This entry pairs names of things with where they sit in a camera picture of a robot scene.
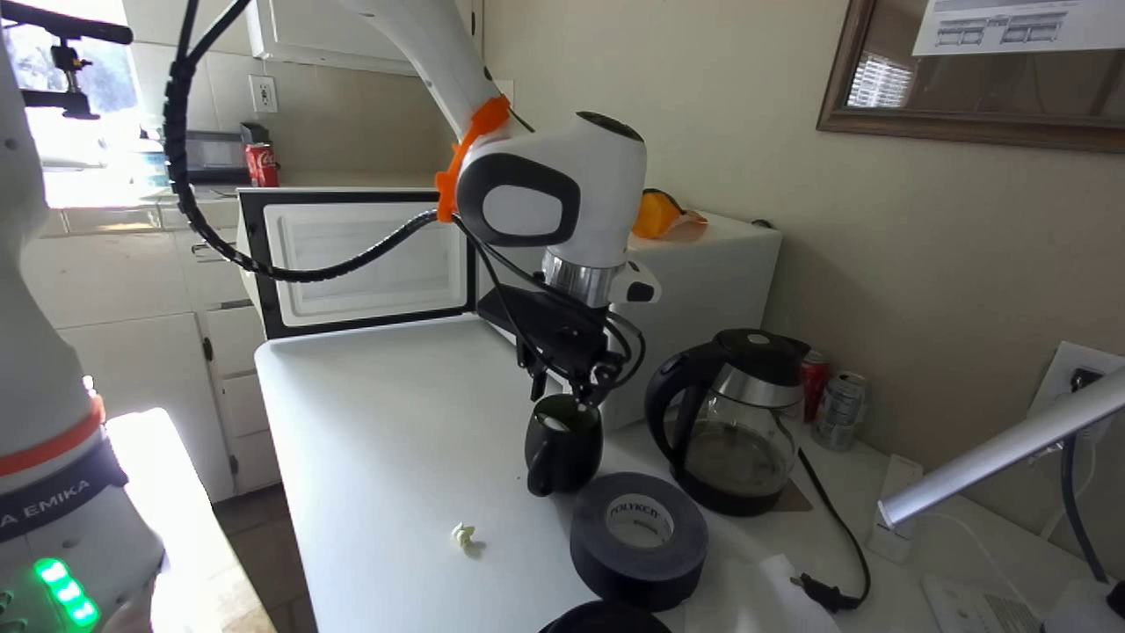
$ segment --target roll of tape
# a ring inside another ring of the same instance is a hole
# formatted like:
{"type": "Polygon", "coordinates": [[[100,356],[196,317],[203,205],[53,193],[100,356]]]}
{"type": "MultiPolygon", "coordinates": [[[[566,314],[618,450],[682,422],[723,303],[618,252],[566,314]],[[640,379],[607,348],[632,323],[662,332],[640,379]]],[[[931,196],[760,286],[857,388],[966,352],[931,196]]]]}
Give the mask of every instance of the roll of tape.
{"type": "Polygon", "coordinates": [[[676,608],[701,583],[707,523],[701,506],[662,480],[604,476],[573,506],[570,559],[607,601],[676,608]]]}

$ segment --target power outlet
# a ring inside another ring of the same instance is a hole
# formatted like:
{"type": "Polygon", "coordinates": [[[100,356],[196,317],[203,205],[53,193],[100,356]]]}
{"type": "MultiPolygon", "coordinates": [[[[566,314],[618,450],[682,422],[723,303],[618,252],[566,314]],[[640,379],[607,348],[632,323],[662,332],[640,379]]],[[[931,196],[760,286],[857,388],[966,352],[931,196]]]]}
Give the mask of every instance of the power outlet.
{"type": "Polygon", "coordinates": [[[283,112],[277,82],[267,75],[251,79],[251,107],[253,112],[283,112]]]}
{"type": "MultiPolygon", "coordinates": [[[[1068,379],[1076,378],[1076,368],[1095,368],[1102,378],[1110,378],[1110,374],[1125,368],[1125,356],[1110,356],[1110,352],[1102,352],[1102,348],[1061,340],[1056,348],[1056,358],[1051,358],[1051,367],[1049,367],[1049,374],[1043,374],[1026,415],[1035,415],[1040,408],[1051,408],[1056,400],[1068,399],[1071,393],[1068,379]]],[[[1108,422],[1087,429],[1082,435],[1096,445],[1104,433],[1108,433],[1108,422]]]]}

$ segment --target black kettle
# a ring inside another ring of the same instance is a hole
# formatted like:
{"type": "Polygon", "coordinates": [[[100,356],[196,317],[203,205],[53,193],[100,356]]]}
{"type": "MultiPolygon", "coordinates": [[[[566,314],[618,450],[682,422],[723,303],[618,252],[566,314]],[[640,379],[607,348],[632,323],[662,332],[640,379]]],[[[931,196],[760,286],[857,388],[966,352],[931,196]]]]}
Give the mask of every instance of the black kettle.
{"type": "Polygon", "coordinates": [[[796,338],[721,332],[654,374],[647,426],[696,503],[753,518],[787,490],[796,445],[773,415],[797,400],[805,356],[796,338]]]}

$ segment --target wall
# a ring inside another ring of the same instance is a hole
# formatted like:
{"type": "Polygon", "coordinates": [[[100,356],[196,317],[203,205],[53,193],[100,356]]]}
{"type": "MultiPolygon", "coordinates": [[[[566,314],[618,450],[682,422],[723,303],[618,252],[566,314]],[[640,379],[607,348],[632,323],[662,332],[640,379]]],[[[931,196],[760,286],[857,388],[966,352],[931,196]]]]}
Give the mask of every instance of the wall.
{"type": "MultiPolygon", "coordinates": [[[[1125,352],[1125,160],[818,133],[845,9],[489,0],[484,48],[530,122],[614,112],[647,136],[654,187],[773,220],[769,326],[871,378],[876,447],[942,465],[1024,415],[1061,338],[1125,352]]],[[[1118,575],[1121,450],[1118,426],[1087,497],[1118,575]]],[[[1051,467],[979,497],[1043,523],[1051,467]]]]}
{"type": "MultiPolygon", "coordinates": [[[[223,9],[226,0],[203,0],[199,25],[223,9]]],[[[128,0],[141,109],[156,129],[178,16],[178,0],[128,0]]],[[[189,102],[195,129],[238,129],[244,119],[274,133],[284,183],[428,183],[450,152],[446,122],[420,79],[253,61],[245,17],[203,55],[189,102]],[[277,82],[277,115],[253,115],[251,75],[277,82]]]]}

